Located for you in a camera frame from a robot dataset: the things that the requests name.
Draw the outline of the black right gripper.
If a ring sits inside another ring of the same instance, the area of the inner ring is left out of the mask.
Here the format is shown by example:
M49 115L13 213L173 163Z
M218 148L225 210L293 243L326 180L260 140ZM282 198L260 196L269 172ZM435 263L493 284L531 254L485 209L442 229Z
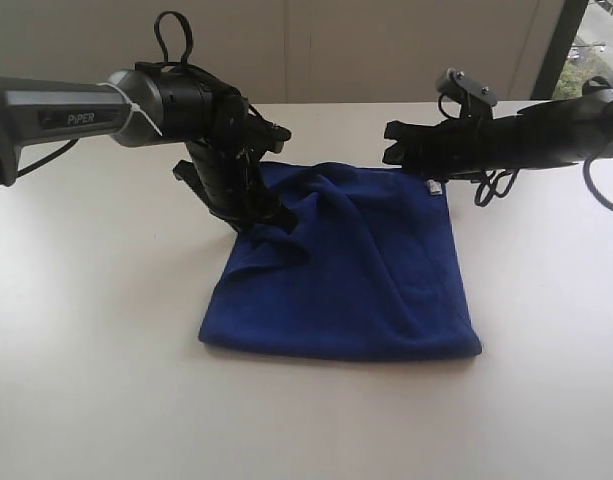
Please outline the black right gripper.
M500 170L500 160L495 158L500 125L500 119L452 120L433 126L389 121L383 138L410 143L410 148L387 147L382 163L439 180Z

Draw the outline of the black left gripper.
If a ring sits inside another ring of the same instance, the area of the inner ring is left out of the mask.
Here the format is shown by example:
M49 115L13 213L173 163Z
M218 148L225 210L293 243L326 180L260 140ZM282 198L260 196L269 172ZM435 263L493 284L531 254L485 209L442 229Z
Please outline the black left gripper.
M299 218L264 183L260 162L268 152L249 146L247 126L253 118L266 120L246 97L214 97L206 119L185 137L191 162L180 160L172 173L221 220L291 234Z

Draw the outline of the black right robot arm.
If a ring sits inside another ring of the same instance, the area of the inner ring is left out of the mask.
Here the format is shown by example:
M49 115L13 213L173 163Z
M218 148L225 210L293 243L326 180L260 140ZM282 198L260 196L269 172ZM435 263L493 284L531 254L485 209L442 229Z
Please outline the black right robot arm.
M493 171L563 168L594 156L613 158L613 89L541 102L514 115L462 105L460 116L436 125L391 121L383 163L437 181L481 182Z

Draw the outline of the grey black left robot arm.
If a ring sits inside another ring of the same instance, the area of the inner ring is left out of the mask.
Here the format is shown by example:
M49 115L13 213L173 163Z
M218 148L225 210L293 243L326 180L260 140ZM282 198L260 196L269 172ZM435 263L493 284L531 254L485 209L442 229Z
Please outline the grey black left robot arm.
M260 163L290 140L235 87L190 64L139 62L104 83L0 77L0 187L66 153L78 140L110 136L126 148L180 143L173 169L210 213L236 231L292 231L298 217L264 183ZM63 147L25 168L23 148Z

